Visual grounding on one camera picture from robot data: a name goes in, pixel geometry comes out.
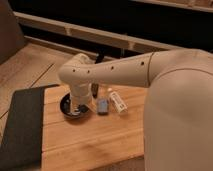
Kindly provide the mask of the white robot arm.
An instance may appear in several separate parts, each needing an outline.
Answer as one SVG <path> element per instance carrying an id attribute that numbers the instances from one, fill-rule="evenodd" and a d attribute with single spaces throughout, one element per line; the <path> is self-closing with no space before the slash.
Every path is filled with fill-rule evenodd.
<path id="1" fill-rule="evenodd" d="M 58 71 L 72 102 L 93 83 L 144 89 L 137 100 L 145 171 L 213 171 L 213 53 L 175 49 L 94 64 L 77 54 Z"/>

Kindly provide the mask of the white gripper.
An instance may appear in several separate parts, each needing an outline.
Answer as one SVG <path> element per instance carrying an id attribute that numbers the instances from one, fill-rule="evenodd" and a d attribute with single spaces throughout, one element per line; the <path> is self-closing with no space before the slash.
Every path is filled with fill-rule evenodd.
<path id="1" fill-rule="evenodd" d="M 70 109 L 74 111 L 79 105 L 87 105 L 92 100 L 91 86 L 89 84 L 79 84 L 70 86 Z"/>

